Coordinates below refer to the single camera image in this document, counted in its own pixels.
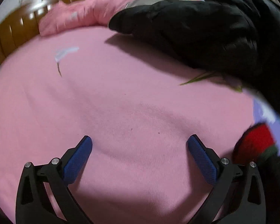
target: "purple fabric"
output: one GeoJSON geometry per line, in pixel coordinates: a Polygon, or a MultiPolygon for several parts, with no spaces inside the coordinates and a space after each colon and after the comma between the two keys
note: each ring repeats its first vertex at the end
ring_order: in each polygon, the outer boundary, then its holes
{"type": "Polygon", "coordinates": [[[255,123],[266,122],[268,124],[280,154],[280,117],[270,106],[259,99],[254,99],[253,115],[255,123]]]}

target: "black cloth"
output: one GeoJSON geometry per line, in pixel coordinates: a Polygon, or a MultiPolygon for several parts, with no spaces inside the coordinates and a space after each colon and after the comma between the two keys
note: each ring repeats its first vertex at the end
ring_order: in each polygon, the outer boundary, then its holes
{"type": "Polygon", "coordinates": [[[280,9],[268,0],[164,0],[120,11],[109,28],[238,77],[280,113],[280,9]]]}

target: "bed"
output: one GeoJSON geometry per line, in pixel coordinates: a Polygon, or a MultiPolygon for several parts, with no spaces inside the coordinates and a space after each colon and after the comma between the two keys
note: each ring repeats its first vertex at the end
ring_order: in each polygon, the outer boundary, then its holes
{"type": "Polygon", "coordinates": [[[280,147],[280,118],[260,99],[209,80],[180,86],[202,71],[131,36],[103,26],[39,36],[57,1],[28,1],[0,24],[0,208],[13,223],[24,164],[84,135],[93,151],[69,188],[101,224],[187,223],[211,190],[187,151],[192,134],[230,157],[267,121],[280,147]]]}

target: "gray fabric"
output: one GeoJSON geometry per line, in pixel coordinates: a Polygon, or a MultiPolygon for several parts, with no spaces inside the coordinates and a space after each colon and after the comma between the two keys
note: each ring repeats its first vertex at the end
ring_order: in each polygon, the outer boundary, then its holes
{"type": "Polygon", "coordinates": [[[153,5],[160,1],[164,1],[164,0],[133,0],[132,2],[129,2],[125,8],[131,8],[131,7],[142,6],[142,5],[153,5]]]}

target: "red pompom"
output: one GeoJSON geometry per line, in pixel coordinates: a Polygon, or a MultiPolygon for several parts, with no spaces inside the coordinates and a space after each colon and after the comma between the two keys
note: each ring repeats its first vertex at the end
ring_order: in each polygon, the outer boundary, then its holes
{"type": "Polygon", "coordinates": [[[265,123],[257,124],[249,128],[235,145],[233,163],[247,165],[251,161],[257,162],[258,157],[274,144],[268,126],[265,123]]]}

